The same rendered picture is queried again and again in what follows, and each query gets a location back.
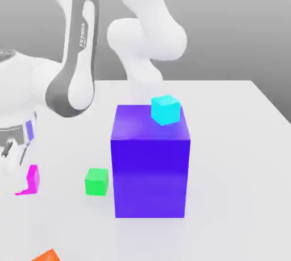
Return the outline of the small cyan cube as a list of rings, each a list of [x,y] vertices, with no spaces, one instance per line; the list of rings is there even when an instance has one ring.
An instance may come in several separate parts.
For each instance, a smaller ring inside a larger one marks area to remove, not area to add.
[[[180,121],[181,103],[171,95],[151,98],[151,118],[160,126]]]

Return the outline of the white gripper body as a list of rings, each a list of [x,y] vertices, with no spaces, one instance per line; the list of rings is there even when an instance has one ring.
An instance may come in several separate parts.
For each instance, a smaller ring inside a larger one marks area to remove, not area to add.
[[[22,165],[28,146],[6,143],[0,151],[0,172],[10,175]]]

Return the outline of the large orange box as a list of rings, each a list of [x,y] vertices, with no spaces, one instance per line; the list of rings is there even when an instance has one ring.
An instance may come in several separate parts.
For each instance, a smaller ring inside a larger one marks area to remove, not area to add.
[[[61,261],[54,249],[50,249],[39,256],[33,258],[32,261]]]

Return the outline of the small green cube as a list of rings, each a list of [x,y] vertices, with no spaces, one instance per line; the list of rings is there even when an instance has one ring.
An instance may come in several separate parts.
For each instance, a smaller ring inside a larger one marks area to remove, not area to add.
[[[85,192],[90,196],[105,196],[109,186],[109,173],[103,168],[89,168],[85,177]]]

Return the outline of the small magenta cube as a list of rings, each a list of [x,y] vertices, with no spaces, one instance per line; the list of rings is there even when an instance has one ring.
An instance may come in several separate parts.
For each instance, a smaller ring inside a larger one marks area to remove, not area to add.
[[[28,172],[27,172],[27,189],[16,193],[15,195],[28,195],[28,194],[36,194],[39,189],[40,184],[40,175],[39,169],[36,164],[30,165]]]

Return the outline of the large purple box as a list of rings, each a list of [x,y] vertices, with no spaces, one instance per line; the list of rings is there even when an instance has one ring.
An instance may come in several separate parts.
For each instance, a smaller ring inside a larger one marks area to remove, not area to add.
[[[117,218],[184,217],[190,135],[183,115],[160,126],[149,105],[118,105],[110,144]]]

